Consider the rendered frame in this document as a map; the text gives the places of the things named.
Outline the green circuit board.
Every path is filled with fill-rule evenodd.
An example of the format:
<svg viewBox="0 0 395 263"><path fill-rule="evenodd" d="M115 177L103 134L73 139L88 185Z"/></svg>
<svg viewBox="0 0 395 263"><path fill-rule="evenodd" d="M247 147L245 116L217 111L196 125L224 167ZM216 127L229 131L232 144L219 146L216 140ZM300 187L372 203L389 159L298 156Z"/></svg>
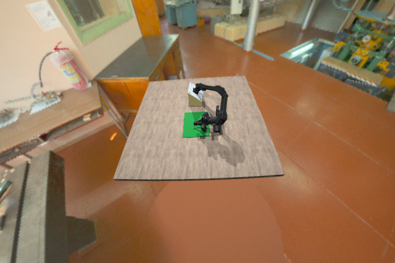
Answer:
<svg viewBox="0 0 395 263"><path fill-rule="evenodd" d="M194 122L202 119L204 112L185 112L183 125L183 138L192 137L207 137L210 136L209 124L206 125L207 131L203 132L200 125L195 125Z"/></svg>

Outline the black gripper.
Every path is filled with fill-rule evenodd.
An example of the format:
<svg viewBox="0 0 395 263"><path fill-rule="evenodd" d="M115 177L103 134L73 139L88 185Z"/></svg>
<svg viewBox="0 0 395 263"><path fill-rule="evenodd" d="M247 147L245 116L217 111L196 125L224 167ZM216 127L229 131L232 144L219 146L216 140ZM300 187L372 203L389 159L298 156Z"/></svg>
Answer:
<svg viewBox="0 0 395 263"><path fill-rule="evenodd" d="M206 125L208 125L208 124L213 125L213 123L212 123L212 118L210 118L210 121L207 122L207 123L205 123L205 121L203 121L203 119L200 119L200 120L198 120L198 123L197 123L196 125L200 125L202 131L203 131L203 132L206 132L206 131L207 131Z"/></svg>

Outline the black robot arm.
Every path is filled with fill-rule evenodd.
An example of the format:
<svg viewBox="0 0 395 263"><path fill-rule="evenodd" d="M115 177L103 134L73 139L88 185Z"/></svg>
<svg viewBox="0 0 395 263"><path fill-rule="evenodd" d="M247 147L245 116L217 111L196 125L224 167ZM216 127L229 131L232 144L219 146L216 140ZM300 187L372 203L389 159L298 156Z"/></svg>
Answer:
<svg viewBox="0 0 395 263"><path fill-rule="evenodd" d="M210 85L205 85L202 83L197 83L196 87L193 88L193 92L198 94L198 92L200 90L216 91L222 96L220 112L217 114L216 117L212 117L212 123L214 123L213 124L214 133L218 133L221 131L221 125L223 125L227 121L227 118L228 118L227 117L228 94L225 91L225 88L220 85L210 86ZM209 117L206 113L202 115L202 119L203 119L203 121L205 121L205 123L209 122L210 118L211 117ZM220 122L220 121L222 121L222 122Z"/></svg>

